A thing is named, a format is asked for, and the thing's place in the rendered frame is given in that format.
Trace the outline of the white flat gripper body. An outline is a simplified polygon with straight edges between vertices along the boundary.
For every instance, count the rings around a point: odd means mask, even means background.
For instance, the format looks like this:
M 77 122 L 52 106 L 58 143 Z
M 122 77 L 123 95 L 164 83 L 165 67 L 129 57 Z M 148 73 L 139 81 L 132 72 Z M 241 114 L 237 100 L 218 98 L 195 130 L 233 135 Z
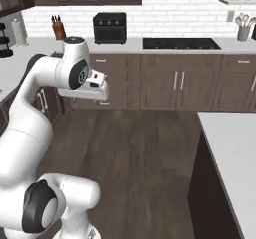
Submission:
M 109 87 L 107 82 L 104 81 L 102 85 L 97 83 L 83 84 L 76 90 L 59 89 L 58 93 L 70 98 L 105 101 L 109 97 Z

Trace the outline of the brown side base cupboards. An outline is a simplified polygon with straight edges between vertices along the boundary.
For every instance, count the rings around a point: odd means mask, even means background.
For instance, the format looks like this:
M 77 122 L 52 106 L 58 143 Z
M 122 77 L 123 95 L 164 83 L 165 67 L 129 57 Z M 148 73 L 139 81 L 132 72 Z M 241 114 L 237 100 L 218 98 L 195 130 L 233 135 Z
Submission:
M 0 136 L 8 125 L 9 108 L 17 92 L 18 89 L 14 89 L 7 96 L 3 92 L 0 93 Z M 44 87 L 39 90 L 34 98 L 33 106 L 42 111 L 52 124 L 55 124 L 64 113 L 63 99 L 53 87 Z

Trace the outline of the wooden knife block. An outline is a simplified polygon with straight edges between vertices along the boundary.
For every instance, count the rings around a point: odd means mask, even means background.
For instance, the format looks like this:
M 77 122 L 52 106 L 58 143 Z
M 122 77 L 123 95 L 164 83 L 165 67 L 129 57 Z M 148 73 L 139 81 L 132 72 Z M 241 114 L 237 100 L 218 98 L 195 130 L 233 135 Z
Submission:
M 52 20 L 52 28 L 55 34 L 55 38 L 57 40 L 65 39 L 66 33 L 65 33 L 64 25 L 61 21 L 60 16 L 52 15 L 51 20 Z

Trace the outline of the black toaster oven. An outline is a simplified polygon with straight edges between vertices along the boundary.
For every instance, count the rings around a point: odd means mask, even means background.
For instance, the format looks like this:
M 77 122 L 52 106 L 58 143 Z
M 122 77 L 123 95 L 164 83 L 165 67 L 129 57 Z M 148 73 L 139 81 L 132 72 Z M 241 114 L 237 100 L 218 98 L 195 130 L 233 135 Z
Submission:
M 125 12 L 99 12 L 93 17 L 96 44 L 125 44 L 127 16 Z

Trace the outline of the brown base cupboard run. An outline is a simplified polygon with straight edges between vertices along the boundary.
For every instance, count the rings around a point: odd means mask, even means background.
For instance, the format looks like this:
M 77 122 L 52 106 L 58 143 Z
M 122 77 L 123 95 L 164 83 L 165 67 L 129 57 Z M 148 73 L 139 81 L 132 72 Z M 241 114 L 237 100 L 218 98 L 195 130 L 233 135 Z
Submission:
M 65 109 L 256 112 L 256 54 L 92 54 L 109 98 Z

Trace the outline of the white paper towel roll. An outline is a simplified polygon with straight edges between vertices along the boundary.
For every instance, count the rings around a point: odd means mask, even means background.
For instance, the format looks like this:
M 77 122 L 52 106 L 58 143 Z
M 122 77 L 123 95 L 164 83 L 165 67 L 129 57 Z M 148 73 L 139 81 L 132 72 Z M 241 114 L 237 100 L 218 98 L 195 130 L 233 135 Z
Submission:
M 13 33 L 16 39 L 16 45 L 17 46 L 26 46 L 27 45 L 27 40 L 26 40 L 26 35 L 25 31 L 23 28 L 23 24 L 21 21 L 18 21 L 17 19 L 14 19 L 11 22 Z

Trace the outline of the black hob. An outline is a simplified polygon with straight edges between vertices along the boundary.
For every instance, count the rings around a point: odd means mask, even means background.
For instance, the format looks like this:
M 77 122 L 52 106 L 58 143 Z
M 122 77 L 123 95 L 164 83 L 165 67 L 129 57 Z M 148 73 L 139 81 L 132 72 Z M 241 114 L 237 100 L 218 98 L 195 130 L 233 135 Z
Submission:
M 144 38 L 144 49 L 220 50 L 212 38 Z

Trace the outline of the dark kitchen island cabinet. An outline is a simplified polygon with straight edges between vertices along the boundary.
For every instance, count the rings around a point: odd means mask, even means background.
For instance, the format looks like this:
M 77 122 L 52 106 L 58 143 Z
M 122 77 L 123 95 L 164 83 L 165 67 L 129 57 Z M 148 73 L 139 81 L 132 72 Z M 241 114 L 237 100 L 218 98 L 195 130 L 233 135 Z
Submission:
M 188 204 L 195 239 L 244 239 L 204 133 L 199 138 Z

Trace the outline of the grey utensil pot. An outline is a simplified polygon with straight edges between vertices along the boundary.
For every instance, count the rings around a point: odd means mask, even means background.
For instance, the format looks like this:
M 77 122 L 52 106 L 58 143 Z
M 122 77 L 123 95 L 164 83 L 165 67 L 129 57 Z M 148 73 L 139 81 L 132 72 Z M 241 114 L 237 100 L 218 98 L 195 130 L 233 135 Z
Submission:
M 237 33 L 237 40 L 245 42 L 248 38 L 250 28 L 248 26 L 240 26 Z

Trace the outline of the pale wall shelf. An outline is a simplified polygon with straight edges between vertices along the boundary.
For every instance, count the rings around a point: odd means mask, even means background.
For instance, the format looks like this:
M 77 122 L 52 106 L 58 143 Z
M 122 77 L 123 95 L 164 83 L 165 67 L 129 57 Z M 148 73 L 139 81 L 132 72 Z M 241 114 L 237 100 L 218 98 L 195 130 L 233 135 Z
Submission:
M 225 5 L 256 5 L 256 0 L 218 0 Z

